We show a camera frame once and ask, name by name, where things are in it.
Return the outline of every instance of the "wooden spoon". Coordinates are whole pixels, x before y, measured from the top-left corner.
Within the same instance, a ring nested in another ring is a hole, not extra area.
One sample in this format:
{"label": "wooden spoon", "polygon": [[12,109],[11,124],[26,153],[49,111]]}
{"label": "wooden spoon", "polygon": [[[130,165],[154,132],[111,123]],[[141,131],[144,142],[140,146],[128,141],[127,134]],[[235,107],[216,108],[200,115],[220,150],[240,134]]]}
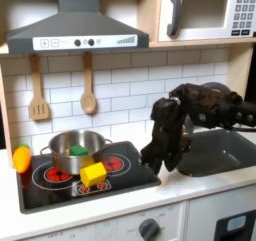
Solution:
{"label": "wooden spoon", "polygon": [[42,97],[40,82],[40,57],[36,54],[29,56],[32,69],[32,80],[34,88],[34,98],[29,105],[29,114],[33,120],[41,120],[49,117],[49,107]]}
{"label": "wooden spoon", "polygon": [[85,113],[92,114],[96,109],[96,98],[92,92],[92,54],[84,53],[84,84],[85,90],[81,99],[81,106]]}

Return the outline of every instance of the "white countertop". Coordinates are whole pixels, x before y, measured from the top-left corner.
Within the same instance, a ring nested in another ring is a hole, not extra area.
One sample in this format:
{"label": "white countertop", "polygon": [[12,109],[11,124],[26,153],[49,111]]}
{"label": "white countertop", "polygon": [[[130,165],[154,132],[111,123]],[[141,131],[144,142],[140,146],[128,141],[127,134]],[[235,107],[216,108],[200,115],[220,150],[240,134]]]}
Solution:
{"label": "white countertop", "polygon": [[[244,136],[256,143],[256,133]],[[8,167],[4,150],[0,151],[0,177],[0,240],[16,240],[255,184],[256,167],[202,178],[162,168],[161,186],[28,215],[20,213],[16,172]]]}

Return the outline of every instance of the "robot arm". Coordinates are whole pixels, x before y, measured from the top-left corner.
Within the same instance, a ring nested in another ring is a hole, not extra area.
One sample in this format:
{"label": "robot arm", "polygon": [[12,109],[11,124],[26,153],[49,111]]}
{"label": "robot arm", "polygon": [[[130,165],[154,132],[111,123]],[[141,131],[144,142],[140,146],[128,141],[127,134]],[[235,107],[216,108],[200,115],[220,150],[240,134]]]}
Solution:
{"label": "robot arm", "polygon": [[169,98],[155,102],[151,119],[155,121],[152,141],[141,151],[142,164],[148,164],[155,174],[162,162],[172,171],[190,148],[190,140],[183,137],[186,116],[201,127],[221,127],[232,130],[233,126],[256,125],[256,106],[243,101],[235,92],[226,95],[209,88],[185,84],[169,93]]}

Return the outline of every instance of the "microwave control panel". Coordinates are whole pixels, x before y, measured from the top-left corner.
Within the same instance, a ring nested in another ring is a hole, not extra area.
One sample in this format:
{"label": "microwave control panel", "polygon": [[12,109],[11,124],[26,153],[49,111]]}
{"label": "microwave control panel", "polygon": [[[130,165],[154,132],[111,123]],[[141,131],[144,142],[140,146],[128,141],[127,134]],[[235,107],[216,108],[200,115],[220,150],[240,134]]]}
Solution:
{"label": "microwave control panel", "polygon": [[256,16],[256,0],[236,0],[232,36],[249,36]]}

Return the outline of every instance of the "stainless steel pot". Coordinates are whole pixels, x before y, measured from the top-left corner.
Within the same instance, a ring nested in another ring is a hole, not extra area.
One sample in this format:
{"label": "stainless steel pot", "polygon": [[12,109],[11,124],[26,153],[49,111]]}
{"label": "stainless steel pot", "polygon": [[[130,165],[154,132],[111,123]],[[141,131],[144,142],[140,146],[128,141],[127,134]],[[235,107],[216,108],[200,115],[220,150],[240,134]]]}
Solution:
{"label": "stainless steel pot", "polygon": [[87,131],[74,130],[64,132],[53,137],[49,146],[40,151],[41,155],[47,148],[51,150],[51,157],[54,167],[60,172],[72,175],[80,174],[80,169],[86,167],[86,156],[70,156],[69,148],[75,145],[81,145],[87,148],[88,154],[92,155],[95,162],[100,162],[103,159],[103,151],[111,146],[112,142],[105,139],[102,135]]}

